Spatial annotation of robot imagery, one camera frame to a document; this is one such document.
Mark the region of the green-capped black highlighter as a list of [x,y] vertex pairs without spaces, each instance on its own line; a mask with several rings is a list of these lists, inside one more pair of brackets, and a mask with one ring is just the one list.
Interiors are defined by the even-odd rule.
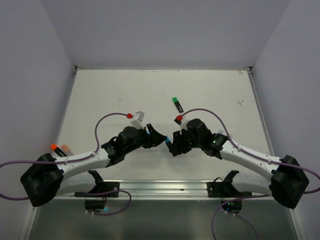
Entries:
[[173,101],[175,107],[177,108],[178,112],[179,112],[179,113],[183,113],[184,110],[183,110],[182,105],[180,104],[178,98],[177,98],[177,97],[173,97],[173,98],[172,98],[172,101]]

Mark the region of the blue-capped black highlighter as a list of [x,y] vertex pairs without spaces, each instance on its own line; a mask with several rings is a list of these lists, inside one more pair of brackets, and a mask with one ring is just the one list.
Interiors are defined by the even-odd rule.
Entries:
[[166,136],[166,139],[165,139],[164,142],[165,142],[166,144],[171,142],[168,136]]

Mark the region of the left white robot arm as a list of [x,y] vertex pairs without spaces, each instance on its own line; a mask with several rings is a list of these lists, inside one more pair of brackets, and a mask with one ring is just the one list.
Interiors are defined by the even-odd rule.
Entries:
[[50,202],[67,179],[95,169],[114,166],[139,148],[150,149],[162,144],[167,137],[149,123],[137,129],[127,126],[117,136],[93,151],[54,158],[43,154],[21,176],[20,182],[33,207]]

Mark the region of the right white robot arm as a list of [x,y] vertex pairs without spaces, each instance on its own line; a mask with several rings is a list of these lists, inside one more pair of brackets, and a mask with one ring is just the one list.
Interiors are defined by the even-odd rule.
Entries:
[[173,133],[173,140],[167,139],[165,144],[174,157],[200,149],[209,157],[238,164],[255,173],[231,170],[222,181],[208,182],[211,198],[249,197],[257,193],[271,196],[282,206],[294,209],[310,183],[294,157],[264,155],[233,143],[224,134],[212,133],[198,118],[181,125],[180,130]]

